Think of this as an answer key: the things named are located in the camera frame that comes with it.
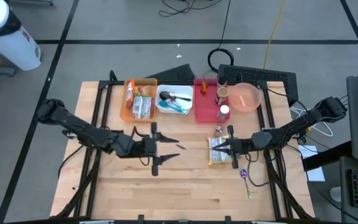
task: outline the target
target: white trash can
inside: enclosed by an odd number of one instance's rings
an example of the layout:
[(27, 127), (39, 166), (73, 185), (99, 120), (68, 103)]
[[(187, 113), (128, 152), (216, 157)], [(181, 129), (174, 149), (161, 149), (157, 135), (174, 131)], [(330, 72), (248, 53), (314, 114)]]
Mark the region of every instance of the white trash can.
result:
[(0, 54), (23, 71), (41, 64), (40, 47), (4, 0), (0, 0)]

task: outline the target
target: white bottle cap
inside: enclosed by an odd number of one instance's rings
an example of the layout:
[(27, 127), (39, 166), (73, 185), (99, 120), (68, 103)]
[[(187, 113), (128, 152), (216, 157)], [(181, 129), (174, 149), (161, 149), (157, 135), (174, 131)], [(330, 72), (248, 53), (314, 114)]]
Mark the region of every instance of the white bottle cap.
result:
[(230, 108), (228, 107), (228, 105), (221, 106), (221, 113), (222, 114), (228, 114), (229, 111), (230, 111)]

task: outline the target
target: wooden table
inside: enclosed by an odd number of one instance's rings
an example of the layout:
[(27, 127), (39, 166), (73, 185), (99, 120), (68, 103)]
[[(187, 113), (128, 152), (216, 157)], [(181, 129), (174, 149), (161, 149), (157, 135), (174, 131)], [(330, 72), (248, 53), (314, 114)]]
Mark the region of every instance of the wooden table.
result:
[[(83, 82), (81, 86), (75, 115), (88, 122), (91, 122), (97, 86), (98, 82)], [(282, 82), (268, 82), (268, 87), (285, 94)], [(122, 85), (114, 85), (112, 88), (107, 126), (111, 129), (123, 129), (130, 134), (132, 127), (136, 125), (140, 133), (150, 133), (150, 123), (125, 123), (120, 119), (122, 88)], [(269, 95), (277, 127), (291, 121), (287, 99), (271, 92)], [(99, 122), (104, 97), (99, 111)], [(263, 97), (262, 107), (268, 127)], [(145, 215), (146, 220), (221, 221), (226, 215), (230, 215), (232, 220), (275, 219), (269, 185), (254, 187), (248, 181), (253, 196), (248, 199), (244, 180), (231, 164), (208, 165), (206, 138), (213, 136), (216, 124), (195, 123), (194, 110), (191, 110), (188, 116), (162, 114), (157, 110), (155, 121), (159, 131), (167, 137), (179, 140), (180, 145), (187, 150), (182, 150), (172, 143), (158, 143), (159, 155), (180, 153), (180, 156), (160, 166), (158, 177), (153, 177), (151, 167), (143, 166), (139, 159), (120, 159), (114, 154), (103, 154), (94, 198), (93, 219), (136, 220), (140, 214)], [(234, 126), (234, 134), (239, 138), (249, 138), (252, 133), (260, 131), (256, 111), (239, 113), (233, 110), (230, 120), (224, 124), (224, 129), (229, 124)], [(298, 147), (295, 140), (291, 140), (289, 144)], [(76, 139), (68, 140), (65, 157), (78, 146)], [(251, 155), (252, 159), (256, 159), (256, 152)], [(51, 215), (60, 212), (75, 193), (73, 187), (78, 188), (84, 156), (85, 150), (82, 150), (63, 167)], [(286, 147), (283, 149), (283, 156), (287, 165), (287, 184), (290, 192), (306, 212), (314, 216), (299, 152)], [(240, 168), (246, 169), (247, 163), (242, 156), (239, 160)], [(255, 183), (261, 184), (268, 180), (262, 153), (259, 160), (251, 164), (249, 173)], [(284, 217), (285, 207), (279, 188), (277, 193)], [(85, 214), (87, 201), (88, 192), (84, 195), (81, 214)]]

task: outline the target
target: paper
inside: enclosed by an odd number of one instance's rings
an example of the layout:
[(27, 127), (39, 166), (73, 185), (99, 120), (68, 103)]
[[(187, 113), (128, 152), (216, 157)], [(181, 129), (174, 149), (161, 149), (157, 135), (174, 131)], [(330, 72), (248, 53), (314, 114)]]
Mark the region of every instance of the paper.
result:
[[(305, 147), (307, 147), (308, 149), (310, 149), (312, 151), (317, 151), (316, 146), (305, 146)], [(311, 152), (311, 151), (307, 150), (305, 147), (299, 146), (299, 150), (302, 153), (303, 159), (317, 155), (317, 152)], [(313, 181), (313, 182), (325, 182), (326, 181), (326, 179), (324, 178), (323, 168), (321, 168), (321, 167), (308, 171), (308, 176), (309, 176), (309, 181)]]

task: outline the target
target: orange tray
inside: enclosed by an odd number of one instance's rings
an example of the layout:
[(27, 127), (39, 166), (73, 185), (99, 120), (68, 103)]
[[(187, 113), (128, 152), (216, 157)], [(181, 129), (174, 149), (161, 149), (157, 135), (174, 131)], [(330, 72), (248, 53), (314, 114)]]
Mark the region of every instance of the orange tray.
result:
[(126, 91), (128, 87), (128, 83), (131, 80), (135, 80), (135, 87), (147, 86), (150, 85), (150, 95), (153, 99), (157, 99), (157, 79), (155, 78), (130, 78), (125, 80), (124, 82), (124, 90), (122, 92), (122, 101), (121, 101), (121, 110), (119, 112), (119, 117), (126, 122), (152, 122), (155, 118), (155, 103), (152, 102), (152, 114), (150, 115), (150, 119), (135, 119), (132, 118), (132, 109), (127, 109), (126, 104)]

